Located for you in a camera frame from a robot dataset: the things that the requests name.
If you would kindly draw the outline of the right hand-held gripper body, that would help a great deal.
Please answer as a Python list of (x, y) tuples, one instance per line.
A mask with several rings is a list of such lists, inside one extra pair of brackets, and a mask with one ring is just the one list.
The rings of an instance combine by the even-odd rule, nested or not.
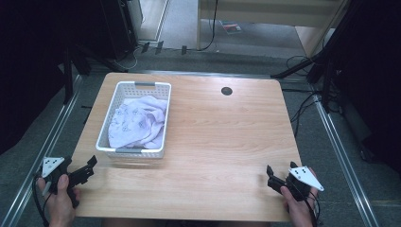
[(324, 187), (307, 166), (297, 166), (294, 162), (289, 164), (286, 186), (296, 201), (306, 199), (311, 188), (324, 191)]

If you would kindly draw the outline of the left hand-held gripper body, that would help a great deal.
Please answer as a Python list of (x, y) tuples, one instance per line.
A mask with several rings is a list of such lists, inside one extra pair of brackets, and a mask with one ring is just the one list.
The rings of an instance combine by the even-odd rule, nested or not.
[(72, 163), (70, 156), (53, 158), (44, 157), (42, 165), (42, 178), (45, 180), (45, 187), (43, 195), (47, 193), (58, 193), (58, 181), (61, 175), (67, 175), (69, 184), (67, 186), (67, 194), (72, 202), (74, 208), (77, 208), (79, 201), (76, 199), (73, 188), (79, 184), (78, 172), (69, 173), (67, 168)]

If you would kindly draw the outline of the person's right hand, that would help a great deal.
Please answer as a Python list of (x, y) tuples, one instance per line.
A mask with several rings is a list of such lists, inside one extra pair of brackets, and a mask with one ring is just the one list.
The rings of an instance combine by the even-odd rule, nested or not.
[(296, 201), (290, 191), (282, 186), (280, 188), (284, 197), (284, 208), (288, 210), (292, 227), (317, 227), (317, 220), (312, 217), (315, 209), (315, 199), (318, 197), (318, 190), (310, 188), (310, 197), (304, 201)]

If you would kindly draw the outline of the person's left hand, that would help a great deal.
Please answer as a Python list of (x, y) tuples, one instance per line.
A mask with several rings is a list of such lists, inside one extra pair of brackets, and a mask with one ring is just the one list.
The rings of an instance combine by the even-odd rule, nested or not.
[(49, 227), (72, 227), (76, 209), (67, 193), (69, 178), (63, 174), (58, 180), (58, 194), (46, 194), (46, 207), (50, 216)]

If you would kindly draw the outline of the white printed cloth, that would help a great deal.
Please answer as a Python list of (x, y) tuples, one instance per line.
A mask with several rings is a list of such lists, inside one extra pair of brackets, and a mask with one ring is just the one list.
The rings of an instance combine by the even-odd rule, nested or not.
[(121, 104), (108, 128), (111, 148), (157, 149), (162, 146), (167, 101), (143, 96)]

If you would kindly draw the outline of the white plastic basket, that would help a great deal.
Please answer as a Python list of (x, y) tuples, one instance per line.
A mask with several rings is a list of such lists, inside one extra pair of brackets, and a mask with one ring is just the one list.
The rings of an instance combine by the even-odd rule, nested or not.
[[(166, 128), (169, 113), (171, 84), (166, 82), (120, 81), (116, 84), (108, 111), (104, 118), (99, 136), (96, 141), (96, 149), (106, 152), (109, 157), (132, 159), (161, 159), (164, 156)], [(154, 96), (157, 99), (167, 101), (166, 121), (163, 130), (162, 146), (157, 149), (111, 148), (109, 144), (108, 128), (112, 121), (114, 111), (124, 103), (143, 96)]]

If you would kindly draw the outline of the black curtain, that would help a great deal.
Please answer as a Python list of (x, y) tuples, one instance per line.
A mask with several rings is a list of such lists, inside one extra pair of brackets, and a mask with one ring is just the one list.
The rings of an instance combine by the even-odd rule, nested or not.
[(0, 155), (68, 85), (59, 65), (90, 66), (78, 46), (93, 0), (0, 0)]
[(326, 50), (362, 157), (401, 175), (401, 0), (350, 0)]

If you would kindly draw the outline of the black tripod stand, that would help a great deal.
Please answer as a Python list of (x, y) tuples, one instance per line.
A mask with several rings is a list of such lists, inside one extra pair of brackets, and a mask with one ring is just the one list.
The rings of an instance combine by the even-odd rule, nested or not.
[(328, 61), (328, 57), (329, 57), (329, 50), (327, 48), (324, 48), (323, 50), (321, 50), (319, 53), (317, 53), (316, 55), (310, 57), (310, 58), (305, 58), (303, 61), (299, 62), (298, 64), (289, 67), (289, 69), (275, 74), (275, 75), (271, 75), (270, 77), (272, 79), (284, 79), (292, 74), (297, 73), (298, 71), (307, 68), (309, 65), (311, 65), (310, 70), (308, 71), (308, 75), (310, 77), (312, 77), (314, 74), (317, 73), (317, 71), (319, 69), (322, 69), (327, 61)]

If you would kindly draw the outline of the black cabinet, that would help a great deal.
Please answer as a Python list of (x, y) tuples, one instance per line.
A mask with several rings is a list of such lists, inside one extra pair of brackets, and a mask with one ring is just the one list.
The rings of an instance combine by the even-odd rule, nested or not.
[(107, 31), (112, 44), (112, 56), (123, 59), (138, 45), (138, 31), (143, 14), (139, 0), (100, 0)]

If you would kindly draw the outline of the book with red cover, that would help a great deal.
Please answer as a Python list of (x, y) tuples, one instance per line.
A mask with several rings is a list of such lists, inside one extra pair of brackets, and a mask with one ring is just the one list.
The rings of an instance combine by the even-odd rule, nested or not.
[(233, 21), (221, 21), (220, 23), (221, 23), (223, 29), (229, 35), (237, 34), (237, 33), (241, 33), (242, 32), (241, 27), (236, 22), (233, 22)]

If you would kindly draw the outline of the light wooden furniture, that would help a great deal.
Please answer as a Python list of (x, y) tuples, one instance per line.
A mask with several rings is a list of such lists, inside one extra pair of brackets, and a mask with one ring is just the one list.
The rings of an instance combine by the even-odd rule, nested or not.
[(304, 52), (320, 51), (327, 32), (336, 26), (350, 0), (197, 0), (197, 48), (201, 47), (201, 19), (294, 26)]

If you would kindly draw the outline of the metal floor rail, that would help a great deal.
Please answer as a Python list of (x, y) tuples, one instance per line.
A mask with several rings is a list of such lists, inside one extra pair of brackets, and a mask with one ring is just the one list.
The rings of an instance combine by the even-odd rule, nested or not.
[(346, 153), (346, 149), (340, 139), (335, 124), (331, 118), (331, 115), (325, 111), (322, 102), (317, 95), (313, 96), (316, 104), (317, 111), (320, 119), (326, 130), (330, 143), (334, 149), (338, 162), (340, 164), (341, 171), (344, 175), (345, 181), (351, 191), (352, 197), (359, 211), (361, 219), (365, 227), (380, 227), (380, 224), (376, 218), (373, 207), (365, 193), (363, 186), (361, 185), (357, 173), (351, 164), (351, 161)]
[(73, 76), (72, 97), (51, 99), (16, 146), (0, 155), (0, 227), (15, 227), (29, 204), (33, 175), (56, 146), (80, 92), (82, 76)]

